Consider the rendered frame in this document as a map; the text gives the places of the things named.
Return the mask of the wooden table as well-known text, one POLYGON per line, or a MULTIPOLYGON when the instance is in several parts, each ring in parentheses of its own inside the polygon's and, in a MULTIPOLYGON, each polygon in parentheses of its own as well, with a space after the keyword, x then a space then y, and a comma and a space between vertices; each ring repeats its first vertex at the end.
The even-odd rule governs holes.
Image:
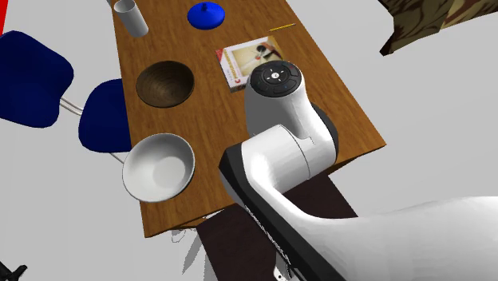
POLYGON ((381 134, 299 21, 287 0, 135 0, 148 33, 132 37, 114 22, 121 77, 132 143, 156 133, 174 133, 193 148, 192 182, 178 196, 140 206, 144 234, 152 237, 175 228, 192 228, 204 217, 231 204, 219 177, 223 151, 248 137, 243 93, 231 93, 215 54, 217 49, 274 36, 285 59, 302 71, 310 100, 326 112, 338 130, 336 166, 385 145, 381 134), (225 10, 223 23, 198 30, 187 19, 197 3, 214 2, 225 10), (268 32, 286 24, 295 26, 268 32), (182 104, 159 109, 137 95, 136 80, 159 61, 185 64, 195 78, 182 104))

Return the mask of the book with pale cover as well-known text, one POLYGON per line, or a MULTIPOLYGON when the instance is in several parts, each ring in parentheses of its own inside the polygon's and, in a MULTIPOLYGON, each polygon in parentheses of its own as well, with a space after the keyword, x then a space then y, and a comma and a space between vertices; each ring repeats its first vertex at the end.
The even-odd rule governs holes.
POLYGON ((215 54, 231 93, 244 89, 250 73, 259 65, 284 59, 274 36, 220 48, 215 54))

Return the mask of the white bowl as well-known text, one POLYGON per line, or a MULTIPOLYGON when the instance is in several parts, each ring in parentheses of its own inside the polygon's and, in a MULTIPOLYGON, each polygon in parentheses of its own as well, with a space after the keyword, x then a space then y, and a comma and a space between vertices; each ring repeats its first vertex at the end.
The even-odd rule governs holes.
POLYGON ((192 181, 196 168, 191 145, 172 133, 144 138, 126 156, 122 180, 128 194, 146 203, 178 196, 192 181))

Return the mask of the dark wooden bowl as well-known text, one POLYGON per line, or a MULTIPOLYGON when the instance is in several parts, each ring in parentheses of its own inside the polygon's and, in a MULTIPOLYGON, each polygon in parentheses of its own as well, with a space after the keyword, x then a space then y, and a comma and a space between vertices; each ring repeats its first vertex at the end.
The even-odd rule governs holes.
POLYGON ((193 72, 178 61, 159 61, 144 69, 136 80, 139 98, 156 108, 171 108, 186 101, 195 85, 193 72))

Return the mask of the dark robot stand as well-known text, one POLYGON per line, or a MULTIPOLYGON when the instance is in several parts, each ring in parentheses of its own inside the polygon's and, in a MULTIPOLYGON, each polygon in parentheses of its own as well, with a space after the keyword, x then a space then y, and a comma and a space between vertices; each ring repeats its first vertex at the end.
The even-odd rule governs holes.
MULTIPOLYGON (((284 196, 312 216, 356 216, 326 174, 307 180, 284 196)), ((218 281, 277 281, 275 247, 240 206, 225 208, 196 230, 218 281)))

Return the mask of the blue round lid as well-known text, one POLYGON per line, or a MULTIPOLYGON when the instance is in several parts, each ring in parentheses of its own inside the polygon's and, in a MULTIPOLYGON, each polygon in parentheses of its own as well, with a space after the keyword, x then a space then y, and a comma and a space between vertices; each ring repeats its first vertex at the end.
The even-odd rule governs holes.
POLYGON ((214 2, 200 2, 188 11, 187 19, 198 30, 212 30, 223 23, 225 10, 214 2))

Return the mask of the white cup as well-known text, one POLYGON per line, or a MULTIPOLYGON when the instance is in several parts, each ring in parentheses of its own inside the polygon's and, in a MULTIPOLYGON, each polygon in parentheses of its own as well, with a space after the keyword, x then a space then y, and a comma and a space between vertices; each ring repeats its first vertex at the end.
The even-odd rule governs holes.
POLYGON ((148 25, 134 0, 118 0, 113 10, 132 37, 141 38, 148 33, 148 25))

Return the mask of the brown patterned furniture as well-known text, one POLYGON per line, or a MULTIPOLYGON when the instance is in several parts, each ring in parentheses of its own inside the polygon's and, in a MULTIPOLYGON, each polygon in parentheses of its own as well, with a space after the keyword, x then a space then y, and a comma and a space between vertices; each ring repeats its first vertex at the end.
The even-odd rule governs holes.
POLYGON ((383 56, 439 31, 498 12, 498 0, 378 0, 393 17, 383 56))

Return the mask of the blue chair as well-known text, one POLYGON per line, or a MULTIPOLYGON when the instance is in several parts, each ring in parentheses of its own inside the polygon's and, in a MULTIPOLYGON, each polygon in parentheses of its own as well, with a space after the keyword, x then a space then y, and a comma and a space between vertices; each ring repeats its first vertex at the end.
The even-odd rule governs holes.
POLYGON ((48 128, 60 108, 80 117, 78 139, 93 152, 115 155, 132 149, 123 83, 104 81, 79 107, 63 97, 74 71, 60 54, 21 31, 0 36, 0 119, 48 128))

